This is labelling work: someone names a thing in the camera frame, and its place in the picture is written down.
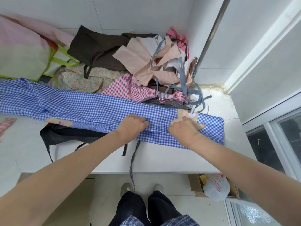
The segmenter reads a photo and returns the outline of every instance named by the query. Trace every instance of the blue gingham fabric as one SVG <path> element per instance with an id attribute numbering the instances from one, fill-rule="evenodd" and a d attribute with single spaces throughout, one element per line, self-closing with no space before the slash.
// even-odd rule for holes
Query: blue gingham fabric
<path id="1" fill-rule="evenodd" d="M 24 78 L 0 82 L 0 112 L 44 121 L 50 117 L 73 121 L 72 127 L 109 133 L 129 114 L 150 122 L 137 140 L 184 148 L 168 133 L 170 122 L 177 118 L 174 108 L 147 105 L 102 94 L 60 90 Z M 200 132 L 224 144 L 222 118 L 199 114 Z"/>
<path id="2" fill-rule="evenodd" d="M 144 226 L 140 220 L 134 216 L 128 217 L 125 221 L 121 223 L 120 226 Z M 177 218 L 171 219 L 161 226 L 199 226 L 190 216 L 184 215 Z"/>

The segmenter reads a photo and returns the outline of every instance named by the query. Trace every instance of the forearm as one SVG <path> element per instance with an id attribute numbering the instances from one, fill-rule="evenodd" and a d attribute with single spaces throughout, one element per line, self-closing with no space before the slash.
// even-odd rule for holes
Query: forearm
<path id="1" fill-rule="evenodd" d="M 301 183 L 203 135 L 191 149 L 230 178 L 279 223 L 301 225 Z"/>
<path id="2" fill-rule="evenodd" d="M 42 168 L 0 198 L 3 225 L 42 225 L 69 194 L 125 143 L 117 132 Z"/>

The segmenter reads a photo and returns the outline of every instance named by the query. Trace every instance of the tile floor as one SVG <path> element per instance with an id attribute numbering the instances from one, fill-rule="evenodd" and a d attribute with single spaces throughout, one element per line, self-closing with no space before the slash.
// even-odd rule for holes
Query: tile floor
<path id="1" fill-rule="evenodd" d="M 214 202 L 209 198 L 195 197 L 190 190 L 186 174 L 134 174 L 135 190 L 147 206 L 147 197 L 153 186 L 159 183 L 163 193 L 171 200 L 176 209 L 190 215 L 200 225 L 229 226 L 224 202 Z M 115 215 L 120 200 L 121 186 L 130 182 L 129 174 L 97 175 L 93 201 L 89 213 L 92 226 L 108 225 Z"/>

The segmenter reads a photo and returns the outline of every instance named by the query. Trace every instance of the glass pane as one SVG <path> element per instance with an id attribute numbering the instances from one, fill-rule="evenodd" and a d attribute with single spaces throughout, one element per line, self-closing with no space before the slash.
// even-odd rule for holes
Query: glass pane
<path id="1" fill-rule="evenodd" d="M 272 142 L 263 126 L 247 134 L 258 162 L 268 165 L 285 174 Z"/>
<path id="2" fill-rule="evenodd" d="M 301 162 L 301 114 L 278 122 L 288 142 Z"/>
<path id="3" fill-rule="evenodd" d="M 231 203 L 237 225 L 242 226 L 281 226 L 270 215 L 262 210 L 255 209 L 246 205 Z"/>

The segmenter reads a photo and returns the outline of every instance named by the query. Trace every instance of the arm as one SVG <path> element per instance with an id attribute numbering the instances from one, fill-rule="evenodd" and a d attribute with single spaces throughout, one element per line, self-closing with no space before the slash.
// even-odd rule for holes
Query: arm
<path id="1" fill-rule="evenodd" d="M 188 118 L 173 123 L 169 132 L 219 169 L 281 225 L 301 225 L 301 183 L 210 140 Z"/>
<path id="2" fill-rule="evenodd" d="M 42 225 L 73 190 L 112 152 L 149 125 L 133 114 L 118 128 L 37 171 L 0 198 L 2 225 Z"/>

